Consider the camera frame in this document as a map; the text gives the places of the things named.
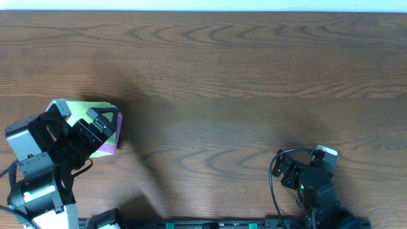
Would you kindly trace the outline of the green microfiber cloth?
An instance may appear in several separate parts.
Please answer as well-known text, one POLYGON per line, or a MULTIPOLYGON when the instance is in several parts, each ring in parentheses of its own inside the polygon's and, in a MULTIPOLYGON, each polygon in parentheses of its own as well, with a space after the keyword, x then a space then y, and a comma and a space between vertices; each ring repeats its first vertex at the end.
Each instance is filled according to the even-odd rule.
MULTIPOLYGON (((111 108, 116 107, 108 102, 84 102, 84 101, 67 101, 71 110, 71 117, 67 123, 72 127, 72 131, 83 138, 83 144, 86 151, 95 150, 89 158, 107 156, 110 154, 98 153, 97 150, 108 140, 105 135, 92 123, 92 119, 86 115, 90 108, 111 108)), ((111 113, 104 114, 109 120, 112 118, 111 113)))

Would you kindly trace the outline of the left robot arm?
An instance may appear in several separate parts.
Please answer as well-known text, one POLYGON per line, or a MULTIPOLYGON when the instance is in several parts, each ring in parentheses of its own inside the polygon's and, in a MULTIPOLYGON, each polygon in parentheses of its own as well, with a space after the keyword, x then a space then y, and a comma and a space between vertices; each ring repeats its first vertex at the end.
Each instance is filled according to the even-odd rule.
POLYGON ((8 172, 7 203, 26 228, 79 228, 72 192, 76 176, 117 129, 118 109, 90 108, 90 122, 74 125, 56 104, 46 112, 6 128, 6 140, 17 157, 8 172))

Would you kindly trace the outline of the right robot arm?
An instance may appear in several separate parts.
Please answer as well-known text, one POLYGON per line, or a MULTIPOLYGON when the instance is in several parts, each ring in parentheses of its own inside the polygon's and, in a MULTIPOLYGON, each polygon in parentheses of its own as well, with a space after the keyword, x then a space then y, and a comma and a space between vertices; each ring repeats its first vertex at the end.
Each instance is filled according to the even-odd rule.
POLYGON ((269 166, 269 185, 281 228, 368 229, 371 223, 340 205, 331 181, 338 152, 327 146, 314 149, 280 149, 269 166), (296 203, 304 212, 298 218, 284 218, 273 190, 273 177, 297 193, 296 203))

